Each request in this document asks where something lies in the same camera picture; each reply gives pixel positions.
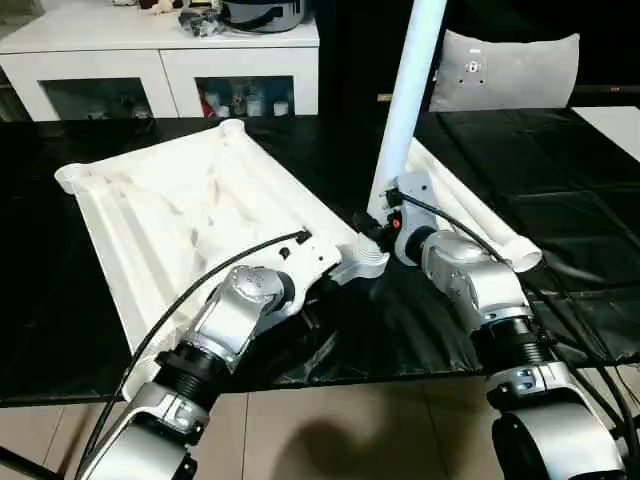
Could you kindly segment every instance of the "wire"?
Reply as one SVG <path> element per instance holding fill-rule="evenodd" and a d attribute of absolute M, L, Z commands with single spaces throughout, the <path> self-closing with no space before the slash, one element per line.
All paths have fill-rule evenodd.
<path fill-rule="evenodd" d="M 242 260 L 243 258 L 259 251 L 259 250 L 263 250 L 267 247 L 270 247 L 272 245 L 275 245 L 277 243 L 281 243 L 284 242 L 286 240 L 291 240 L 291 239 L 298 239 L 298 240 L 305 240 L 306 238 L 308 238 L 309 236 L 309 232 L 305 231 L 305 230 L 300 230 L 298 232 L 295 233 L 289 233 L 287 235 L 281 235 L 279 237 L 275 237 L 271 240 L 267 240 L 266 242 L 260 243 L 259 245 L 255 245 L 251 248 L 248 248 L 246 250 L 244 250 L 243 252 L 240 252 L 237 255 L 234 255 L 233 257 L 225 260 L 224 262 L 222 262 L 221 264 L 219 264 L 218 266 L 216 266 L 215 268 L 212 268 L 211 270 L 209 270 L 207 273 L 205 273 L 204 275 L 202 275 L 200 278 L 198 278 L 198 280 L 196 280 L 195 282 L 193 282 L 193 284 L 191 284 L 191 286 L 189 288 L 187 288 L 184 293 L 182 295 L 180 295 L 170 306 L 169 308 L 167 308 L 166 312 L 164 312 L 164 314 L 160 317 L 160 319 L 156 322 L 156 324 L 151 328 L 151 330 L 149 330 L 149 332 L 147 333 L 147 335 L 142 339 L 142 342 L 140 342 L 140 345 L 138 345 L 138 348 L 136 349 L 136 351 L 134 352 L 133 356 L 131 357 L 131 361 L 129 362 L 129 364 L 127 365 L 127 368 L 125 368 L 123 374 L 122 374 L 122 378 L 120 379 L 120 384 L 118 385 L 118 388 L 116 388 L 116 390 L 114 391 L 113 395 L 111 395 L 111 397 L 109 398 L 109 401 L 107 402 L 107 404 L 105 405 L 104 409 L 102 410 L 102 413 L 100 414 L 100 417 L 98 418 L 98 421 L 96 422 L 95 426 L 93 427 L 93 431 L 91 432 L 91 436 L 89 437 L 89 441 L 87 442 L 85 448 L 84 448 L 84 452 L 82 453 L 82 457 L 80 459 L 80 466 L 78 467 L 78 472 L 80 472 L 80 469 L 82 468 L 83 464 L 86 462 L 88 456 L 91 454 L 91 452 L 95 449 L 96 443 L 98 441 L 98 438 L 100 437 L 100 433 L 102 432 L 104 425 L 107 421 L 107 418 L 109 417 L 109 414 L 111 413 L 111 411 L 113 410 L 113 406 L 116 403 L 116 399 L 118 398 L 118 395 L 120 393 L 120 391 L 122 390 L 122 387 L 124 387 L 124 384 L 126 383 L 127 379 L 129 378 L 129 375 L 131 374 L 131 371 L 133 370 L 133 367 L 135 367 L 135 365 L 138 363 L 138 361 L 140 360 L 140 358 L 142 357 L 142 354 L 144 353 L 144 351 L 147 349 L 147 347 L 149 346 L 149 344 L 151 343 L 151 340 L 153 339 L 153 337 L 155 337 L 155 335 L 158 333 L 158 331 L 165 325 L 165 323 L 167 323 L 167 321 L 169 320 L 169 318 L 171 318 L 171 316 L 178 310 L 178 308 L 180 308 L 180 306 L 191 296 L 193 295 L 193 293 L 200 288 L 207 280 L 211 279 L 213 276 L 215 276 L 216 274 L 220 273 L 222 270 L 224 270 L 225 268 L 229 267 L 230 265 L 233 265 L 235 262 Z"/>
<path fill-rule="evenodd" d="M 640 407 L 640 399 L 636 395 L 636 392 L 633 391 L 633 389 L 629 386 L 627 381 L 624 379 L 624 377 L 622 376 L 622 373 L 618 369 L 617 365 L 615 366 L 615 370 L 616 370 L 616 374 L 618 375 L 618 378 L 620 379 L 620 383 L 622 383 L 622 385 L 624 385 L 624 388 L 627 390 L 627 393 L 629 394 L 629 396 L 633 400 L 633 403 L 635 403 L 635 405 L 637 407 Z"/>
<path fill-rule="evenodd" d="M 471 237 L 474 241 L 476 241 L 479 245 L 481 245 L 487 252 L 489 252 L 493 257 L 495 257 L 497 261 L 509 265 L 509 263 L 488 242 L 486 242 L 482 237 L 480 237 L 472 229 L 470 229 L 465 224 L 463 224 L 456 218 L 452 217 L 448 213 L 440 210 L 439 208 L 433 207 L 425 202 L 422 202 L 417 198 L 412 197 L 411 195 L 407 195 L 406 193 L 403 193 L 397 190 L 388 192 L 387 194 L 391 196 L 391 199 L 390 199 L 391 201 L 389 203 L 392 205 L 395 204 L 394 200 L 398 198 L 403 199 L 417 207 L 423 208 L 433 213 L 434 215 L 440 216 L 445 220 L 448 220 L 449 223 L 451 223 L 455 227 L 458 227 L 460 230 L 466 233 L 469 237 Z M 519 277 L 519 278 L 522 281 L 522 284 L 524 285 L 524 287 L 527 288 L 529 291 L 531 291 L 538 298 L 538 300 L 541 300 L 547 306 L 547 308 L 549 308 L 551 313 L 553 313 L 558 318 L 558 320 L 560 320 L 562 325 L 567 329 L 567 331 L 569 331 L 571 336 L 578 342 L 578 345 L 582 347 L 582 350 L 584 351 L 584 353 L 596 365 L 596 369 L 598 370 L 598 373 L 600 374 L 605 384 L 611 391 L 611 394 L 613 395 L 613 398 L 616 401 L 618 408 L 620 409 L 620 413 L 622 414 L 622 420 L 623 420 L 622 424 L 624 425 L 625 440 L 629 448 L 629 455 L 632 460 L 631 469 L 633 470 L 633 474 L 634 474 L 632 478 L 635 478 L 635 475 L 637 475 L 638 472 L 640 471 L 640 469 L 638 468 L 638 466 L 640 465 L 640 442 L 638 441 L 638 435 L 635 429 L 633 415 L 631 415 L 629 405 L 627 404 L 626 400 L 622 396 L 622 392 L 620 391 L 616 383 L 613 381 L 613 378 L 611 378 L 611 375 L 609 375 L 609 372 L 607 372 L 607 370 L 605 369 L 602 358 L 600 358 L 595 352 L 593 352 L 591 346 L 586 342 L 586 340 L 582 337 L 582 335 L 580 335 L 580 333 L 575 328 L 575 326 L 560 311 L 560 309 L 546 295 L 543 295 L 542 292 L 540 292 L 540 290 L 534 287 L 525 278 L 523 277 Z M 585 386 L 585 390 L 591 389 L 593 387 L 582 375 L 580 375 L 580 377 L 576 377 L 576 380 L 582 383 L 580 378 L 582 379 L 582 381 L 585 382 L 583 383 L 583 386 L 585 386 L 585 384 L 589 385 L 588 387 Z M 608 411 L 613 410 L 601 395 L 593 396 L 593 397 L 594 397 L 594 400 L 596 400 L 596 402 L 598 402 L 602 406 L 605 412 L 607 412 L 607 410 Z"/>
<path fill-rule="evenodd" d="M 591 395 L 593 399 L 596 401 L 596 403 L 602 407 L 602 409 L 604 410 L 604 413 L 607 414 L 607 416 L 611 419 L 611 421 L 615 425 L 615 428 L 619 430 L 623 430 L 624 422 L 622 421 L 622 418 L 620 418 L 620 415 L 618 415 L 618 412 L 616 412 L 613 409 L 613 407 L 609 404 L 609 402 L 605 400 L 605 398 L 598 391 L 598 389 L 594 387 L 589 380 L 587 380 L 587 378 L 575 367 L 575 365 L 573 365 L 573 363 L 571 363 L 569 358 L 567 358 L 567 356 L 564 354 L 562 350 L 560 350 L 559 348 L 554 348 L 553 353 L 555 354 L 556 357 L 558 357 L 560 361 L 564 362 L 567 365 L 567 368 L 571 372 L 571 375 L 573 375 L 575 379 L 578 380 L 578 382 L 587 391 L 587 393 Z"/>

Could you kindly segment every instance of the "gray pillow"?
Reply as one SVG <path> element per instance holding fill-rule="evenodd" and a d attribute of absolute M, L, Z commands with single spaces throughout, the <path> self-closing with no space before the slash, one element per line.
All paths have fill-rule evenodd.
<path fill-rule="evenodd" d="M 430 110 L 565 107 L 579 52 L 577 33 L 551 42 L 490 43 L 447 30 Z"/>

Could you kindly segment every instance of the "tiled floor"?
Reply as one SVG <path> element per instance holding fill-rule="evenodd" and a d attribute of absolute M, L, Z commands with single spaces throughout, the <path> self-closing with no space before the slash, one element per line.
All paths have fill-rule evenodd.
<path fill-rule="evenodd" d="M 638 370 L 622 374 L 640 396 Z M 72 478 L 98 412 L 0 409 L 0 444 Z M 494 418 L 481 378 L 224 395 L 196 450 L 196 478 L 500 479 Z M 0 467 L 0 480 L 24 478 Z"/>

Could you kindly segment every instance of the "black cable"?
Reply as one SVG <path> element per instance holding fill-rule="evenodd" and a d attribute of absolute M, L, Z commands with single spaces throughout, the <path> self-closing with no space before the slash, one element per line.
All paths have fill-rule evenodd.
<path fill-rule="evenodd" d="M 118 398 L 118 395 L 119 395 L 120 391 L 122 390 L 122 387 L 124 387 L 124 384 L 126 383 L 127 379 L 129 378 L 129 375 L 131 374 L 131 371 L 133 370 L 133 367 L 135 367 L 135 365 L 138 363 L 138 361 L 142 357 L 142 354 L 144 353 L 144 351 L 147 349 L 147 347 L 151 343 L 151 340 L 153 339 L 153 337 L 155 337 L 155 335 L 158 333 L 158 331 L 164 326 L 165 323 L 167 323 L 169 318 L 171 318 L 171 316 L 178 310 L 178 308 L 180 308 L 180 306 L 191 295 L 193 295 L 193 293 L 198 288 L 200 288 L 207 280 L 211 279 L 213 276 L 215 276 L 216 274 L 220 273 L 225 268 L 233 265 L 235 262 L 237 262 L 239 260 L 242 260 L 243 258 L 245 258 L 245 257 L 247 257 L 247 256 L 249 256 L 249 255 L 251 255 L 251 254 L 253 254 L 253 253 L 255 253 L 255 252 L 259 251 L 259 250 L 263 250 L 263 249 L 265 249 L 267 247 L 270 247 L 272 245 L 275 245 L 277 243 L 281 243 L 281 242 L 284 242 L 286 240 L 291 240 L 291 239 L 294 239 L 294 238 L 298 239 L 299 241 L 303 241 L 306 238 L 308 238 L 308 236 L 309 236 L 309 232 L 304 231 L 304 230 L 301 230 L 301 231 L 295 232 L 295 233 L 289 233 L 287 235 L 281 235 L 281 236 L 275 237 L 275 238 L 273 238 L 271 240 L 267 240 L 266 242 L 260 243 L 259 245 L 255 245 L 255 246 L 253 246 L 251 248 L 248 248 L 248 249 L 244 250 L 243 252 L 238 253 L 237 255 L 234 255 L 233 257 L 229 258 L 228 260 L 225 260 L 224 262 L 222 262 L 221 264 L 219 264 L 215 268 L 212 268 L 207 273 L 202 275 L 198 280 L 193 282 L 193 284 L 191 284 L 191 286 L 189 288 L 187 288 L 184 291 L 184 293 L 182 295 L 180 295 L 169 306 L 169 308 L 166 310 L 166 312 L 160 317 L 160 319 L 156 322 L 156 324 L 151 328 L 151 330 L 149 330 L 147 335 L 142 339 L 142 342 L 140 342 L 140 345 L 138 345 L 138 348 L 136 349 L 136 351 L 134 352 L 133 356 L 131 357 L 131 361 L 129 362 L 129 364 L 127 365 L 127 368 L 125 368 L 125 370 L 124 370 L 124 372 L 122 374 L 122 378 L 120 380 L 120 384 L 118 385 L 118 388 L 115 390 L 113 395 L 111 395 L 111 397 L 109 398 L 109 401 L 107 402 L 107 404 L 105 405 L 104 409 L 102 410 L 102 413 L 100 414 L 100 417 L 98 418 L 98 421 L 96 422 L 95 426 L 93 427 L 93 431 L 91 432 L 91 436 L 89 437 L 89 441 L 87 442 L 87 444 L 86 444 L 86 446 L 84 448 L 84 452 L 82 453 L 82 457 L 80 459 L 80 466 L 78 467 L 78 472 L 80 471 L 80 468 L 82 468 L 83 464 L 87 460 L 87 457 L 94 450 L 94 448 L 96 446 L 96 443 L 98 441 L 98 438 L 100 437 L 100 433 L 102 432 L 102 429 L 104 428 L 104 425 L 105 425 L 105 423 L 107 421 L 107 418 L 109 417 L 109 414 L 113 410 L 113 406 L 116 403 L 116 399 Z"/>
<path fill-rule="evenodd" d="M 582 325 L 582 328 L 586 332 L 591 334 L 591 336 L 596 340 L 596 342 L 598 343 L 598 346 L 602 349 L 602 351 L 605 354 L 606 361 L 613 365 L 613 369 L 615 370 L 616 375 L 620 380 L 620 383 L 629 394 L 629 397 L 635 403 L 636 406 L 640 407 L 640 399 L 635 394 L 635 392 L 631 389 L 627 381 L 623 378 L 622 373 L 620 372 L 620 368 L 618 367 L 618 365 L 615 364 L 616 360 L 615 358 L 613 358 L 613 353 L 611 353 L 609 346 L 604 341 L 604 338 L 602 338 L 602 335 L 600 335 L 600 332 L 598 332 L 598 330 L 593 325 L 591 325 L 591 323 L 587 320 L 587 318 L 585 318 L 585 315 L 582 309 L 574 300 L 574 298 L 569 294 L 569 292 L 564 288 L 560 279 L 555 279 L 555 283 L 557 288 L 560 290 L 560 293 L 567 299 L 569 303 L 569 307 L 571 308 L 571 312 L 573 313 L 576 320 L 578 320 L 578 322 Z M 620 432 L 620 431 L 623 431 L 623 429 L 617 428 L 616 431 Z"/>
<path fill-rule="evenodd" d="M 578 380 L 580 385 L 582 385 L 587 393 L 591 395 L 596 403 L 602 407 L 604 413 L 606 413 L 607 416 L 611 419 L 615 428 L 619 429 L 620 431 L 624 431 L 624 422 L 622 421 L 622 418 L 620 418 L 618 412 L 613 409 L 613 407 L 609 404 L 609 402 L 607 402 L 607 400 L 602 396 L 598 389 L 594 387 L 593 384 L 589 380 L 587 380 L 584 375 L 582 375 L 582 373 L 575 367 L 575 365 L 573 365 L 573 363 L 571 363 L 569 358 L 567 358 L 562 350 L 560 350 L 559 348 L 553 348 L 553 353 L 556 357 L 558 357 L 560 361 L 564 362 L 567 365 L 567 368 L 571 372 L 571 375 L 573 375 L 575 379 Z"/>
<path fill-rule="evenodd" d="M 553 339 L 556 342 L 561 343 L 562 345 L 566 345 L 567 347 L 571 347 L 572 349 L 577 350 L 578 352 L 584 353 L 580 345 L 578 345 L 578 342 L 576 342 L 575 340 L 571 340 L 566 335 L 563 335 L 562 333 L 551 330 L 550 328 L 547 328 L 547 327 L 544 327 L 544 328 L 545 330 L 549 330 L 549 333 L 553 335 Z"/>
<path fill-rule="evenodd" d="M 449 221 L 452 225 L 454 225 L 455 227 L 459 228 L 464 233 L 469 235 L 469 237 L 471 237 L 474 241 L 476 241 L 479 245 L 481 245 L 487 252 L 489 252 L 493 257 L 495 257 L 497 261 L 509 265 L 509 263 L 488 242 L 486 242 L 482 237 L 480 237 L 472 229 L 470 229 L 465 224 L 463 224 L 456 218 L 452 217 L 448 213 L 440 210 L 439 208 L 433 207 L 425 202 L 422 202 L 417 198 L 412 197 L 411 195 L 402 193 L 398 190 L 387 192 L 387 196 L 388 196 L 390 205 L 395 205 L 398 203 L 396 201 L 397 199 L 402 199 L 417 207 L 423 208 L 433 213 L 434 215 L 444 218 L 445 220 Z M 600 374 L 605 384 L 611 391 L 611 394 L 613 395 L 613 398 L 616 401 L 618 408 L 620 409 L 620 413 L 622 414 L 623 425 L 625 430 L 624 437 L 625 437 L 627 446 L 629 448 L 629 456 L 632 461 L 632 467 L 631 467 L 633 471 L 632 478 L 636 478 L 636 475 L 638 475 L 638 473 L 640 472 L 640 469 L 638 468 L 638 465 L 640 465 L 640 442 L 638 441 L 638 434 L 635 429 L 633 415 L 631 415 L 631 410 L 629 409 L 629 406 L 627 405 L 626 400 L 622 396 L 622 392 L 620 391 L 616 383 L 613 381 L 613 378 L 611 378 L 611 375 L 609 375 L 609 372 L 607 372 L 607 370 L 605 369 L 602 358 L 600 358 L 595 352 L 593 352 L 591 346 L 585 341 L 582 335 L 580 335 L 580 333 L 577 331 L 574 325 L 560 311 L 560 309 L 557 308 L 555 304 L 546 295 L 543 295 L 542 292 L 540 292 L 536 287 L 531 285 L 530 282 L 528 282 L 523 277 L 519 277 L 519 278 L 522 281 L 522 284 L 524 285 L 524 287 L 527 288 L 529 291 L 531 291 L 538 298 L 538 300 L 541 300 L 549 308 L 549 310 L 558 318 L 558 320 L 560 320 L 560 322 L 571 334 L 571 336 L 573 336 L 574 339 L 578 342 L 578 344 L 582 347 L 582 349 L 584 350 L 584 353 L 586 353 L 589 359 L 596 365 L 596 369 L 598 370 L 598 373 Z M 599 398 L 602 399 L 604 404 L 606 404 L 610 408 L 610 405 L 606 401 L 604 401 L 604 398 L 602 398 L 602 396 L 599 396 Z"/>

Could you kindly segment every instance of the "black table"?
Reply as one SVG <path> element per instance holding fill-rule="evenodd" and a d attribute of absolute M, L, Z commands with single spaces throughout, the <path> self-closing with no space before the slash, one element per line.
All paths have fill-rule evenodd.
<path fill-rule="evenodd" d="M 54 171 L 214 124 L 0 124 L 6 285 L 1 405 L 99 400 L 129 359 L 79 209 L 54 181 Z M 247 121 L 256 141 L 349 222 L 366 207 L 383 127 L 383 118 Z M 416 136 L 545 250 L 549 268 L 528 278 L 568 315 L 570 295 L 617 363 L 639 361 L 638 162 L 570 111 L 428 114 Z M 566 334 L 539 309 L 550 328 Z M 481 373 L 442 295 L 420 272 L 395 262 L 382 278 L 328 292 L 305 313 L 314 328 L 293 318 L 255 342 L 234 390 Z M 568 353 L 586 365 L 578 352 Z"/>

